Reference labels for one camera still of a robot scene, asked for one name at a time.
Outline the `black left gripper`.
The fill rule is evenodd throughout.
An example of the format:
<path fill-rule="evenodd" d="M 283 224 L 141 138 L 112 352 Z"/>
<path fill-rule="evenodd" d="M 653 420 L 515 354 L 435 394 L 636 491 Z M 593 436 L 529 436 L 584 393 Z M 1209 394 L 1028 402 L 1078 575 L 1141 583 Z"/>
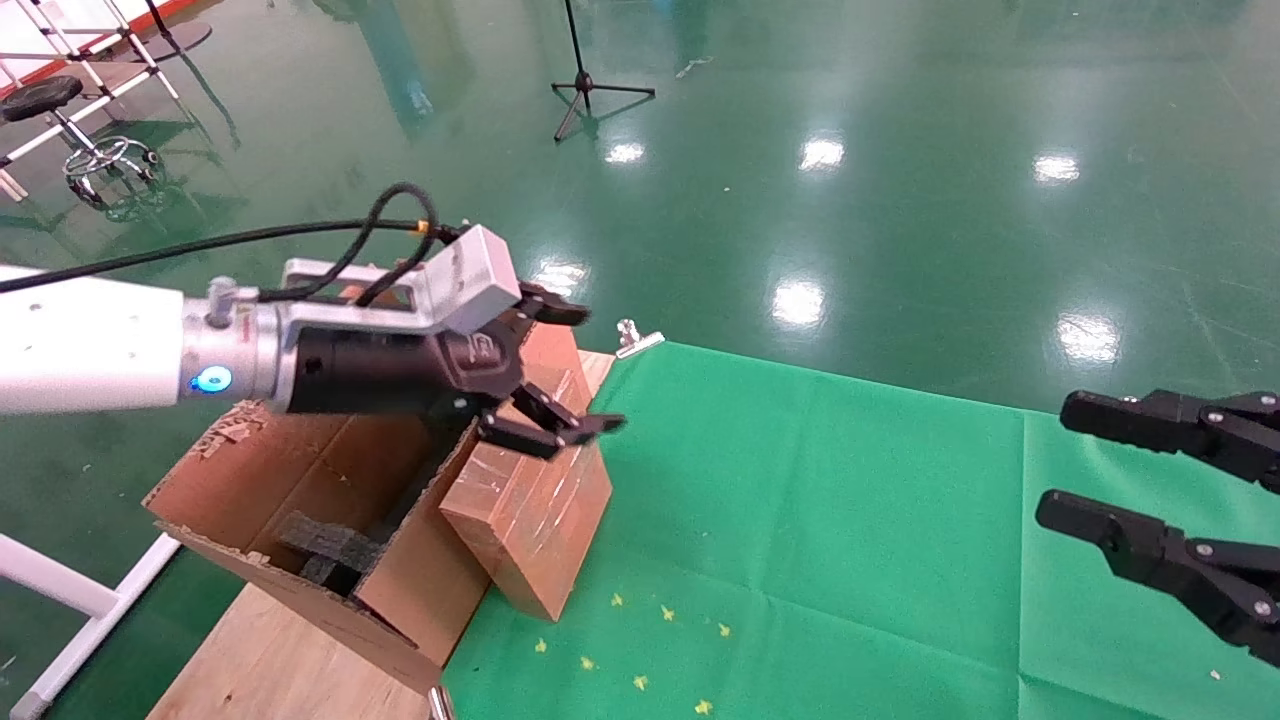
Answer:
<path fill-rule="evenodd" d="M 413 414 L 436 421 L 477 416 L 479 439 L 541 460 L 622 429 L 621 414 L 579 415 L 541 388 L 521 386 L 520 346 L 530 320 L 577 327 L 591 310 L 540 284 L 521 283 L 520 291 L 520 313 L 506 313 L 470 334 L 303 329 L 285 413 Z M 508 398 L 524 421 L 497 411 Z"/>

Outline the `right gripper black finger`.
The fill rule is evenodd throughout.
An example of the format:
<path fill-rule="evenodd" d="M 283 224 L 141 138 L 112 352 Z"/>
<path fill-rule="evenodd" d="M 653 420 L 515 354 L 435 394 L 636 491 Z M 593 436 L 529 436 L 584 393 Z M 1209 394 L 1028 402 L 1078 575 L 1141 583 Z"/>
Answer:
<path fill-rule="evenodd" d="M 1048 489 L 1036 521 L 1096 546 L 1111 573 L 1175 598 L 1220 641 L 1279 665 L 1279 550 L 1194 538 L 1144 514 Z"/>
<path fill-rule="evenodd" d="M 1279 492 L 1279 398 L 1258 391 L 1202 398 L 1155 389 L 1140 398 L 1074 391 L 1060 421 L 1069 430 L 1156 454 L 1184 454 Z"/>

